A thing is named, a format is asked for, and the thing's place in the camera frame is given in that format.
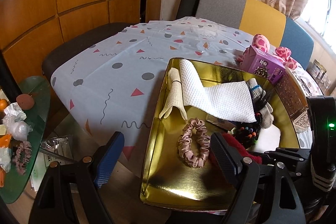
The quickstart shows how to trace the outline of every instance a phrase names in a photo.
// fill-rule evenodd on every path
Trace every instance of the window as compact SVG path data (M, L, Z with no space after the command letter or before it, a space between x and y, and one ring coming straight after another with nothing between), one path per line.
M336 52L336 0L308 0L301 18Z

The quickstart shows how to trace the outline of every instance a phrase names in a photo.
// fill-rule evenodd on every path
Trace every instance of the pink stuffed toy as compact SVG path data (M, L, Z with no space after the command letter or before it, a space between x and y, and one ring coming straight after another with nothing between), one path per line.
M269 41L268 39L262 34L256 34L252 40L252 46L258 48L263 52L269 51ZM242 62L244 60L245 55L247 54L247 49L244 51L243 55L240 55L236 61ZM290 69L297 68L297 61L295 61L290 55L292 51L286 47L277 47L275 48L275 54L272 54L275 58L279 59L281 63Z

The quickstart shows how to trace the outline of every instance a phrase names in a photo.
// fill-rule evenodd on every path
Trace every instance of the red cloth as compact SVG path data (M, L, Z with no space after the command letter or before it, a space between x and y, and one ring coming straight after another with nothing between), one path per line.
M231 134L229 133L221 133L223 138L226 140L226 142L228 143L229 146L232 146L234 148L236 148L239 152L239 154L242 156L242 157L250 157L252 160L254 160L256 163L258 164L261 164L263 162L262 158L259 157L259 156L253 156L251 155L246 149L245 147L240 144L235 138L234 136L232 136ZM210 151L210 154L209 154L209 159L211 160L211 162L213 164L216 164L218 165L217 163L217 160L214 156L214 154L212 153L212 151Z

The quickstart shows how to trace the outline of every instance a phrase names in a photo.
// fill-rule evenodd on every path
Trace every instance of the pink leopard print plush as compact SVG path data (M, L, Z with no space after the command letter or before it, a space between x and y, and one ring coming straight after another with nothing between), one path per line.
M297 68L297 61L290 56L292 51L289 48L277 47L275 53L276 54L273 54L273 56L279 59L285 67L290 69Z
M268 39L262 34L256 34L252 40L252 46L258 48L263 52L269 51L269 41Z

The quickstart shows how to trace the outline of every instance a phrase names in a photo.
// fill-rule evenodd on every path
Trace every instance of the yellow chair panel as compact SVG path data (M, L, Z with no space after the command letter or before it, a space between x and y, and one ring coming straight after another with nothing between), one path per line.
M251 35L263 34L278 47L284 34L286 16L258 0L246 0L239 29Z

